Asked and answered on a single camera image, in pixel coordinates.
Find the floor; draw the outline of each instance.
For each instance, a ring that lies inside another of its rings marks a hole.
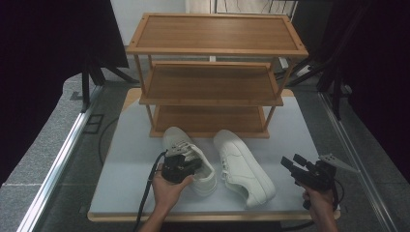
[[[129,62],[130,68],[122,71],[136,78],[134,62]],[[90,112],[94,117],[73,147],[48,203],[42,205],[44,212],[32,228],[34,231],[131,231],[133,227],[132,223],[95,223],[86,217],[114,132],[115,123],[110,123],[121,112],[127,91],[135,87],[112,72],[103,70],[103,73],[107,79],[104,87],[90,86],[95,92],[94,96],[98,95],[94,99],[95,107]],[[322,96],[315,90],[319,77],[290,88],[304,114],[316,149],[319,154],[332,153],[351,165],[363,166],[361,175],[343,170],[337,173],[345,191],[337,226],[340,231],[409,231],[409,184],[356,116],[347,98],[341,99],[341,121],[334,120],[326,104],[330,95],[325,93]],[[16,231],[24,220],[50,167],[70,135],[80,109],[81,81],[80,75],[76,75],[66,81],[63,95],[42,132],[0,188],[0,231]],[[280,226],[273,222],[225,224],[224,231],[235,228],[241,228],[242,231],[281,231],[281,227],[303,222],[282,221]],[[214,224],[178,226],[184,226],[185,231],[217,231]],[[175,227],[175,224],[167,224],[164,231],[172,231]],[[311,226],[302,231],[316,229]]]

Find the black fabric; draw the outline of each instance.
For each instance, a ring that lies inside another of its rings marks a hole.
[[[109,0],[1,1],[0,28],[3,183],[86,57],[128,62]]]
[[[355,112],[410,180],[410,3],[374,0],[346,47],[341,70]]]

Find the white sneaker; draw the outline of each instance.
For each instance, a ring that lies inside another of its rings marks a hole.
[[[244,141],[229,130],[214,137],[220,152],[222,179],[225,185],[246,199],[246,207],[263,205],[274,198],[275,186]]]
[[[186,160],[195,158],[202,159],[202,165],[195,170],[193,175],[193,183],[190,187],[201,196],[211,194],[217,188],[217,178],[215,169],[211,166],[202,151],[197,148],[192,140],[181,129],[171,127],[163,134],[162,147],[169,152],[182,150],[182,155],[186,156]]]

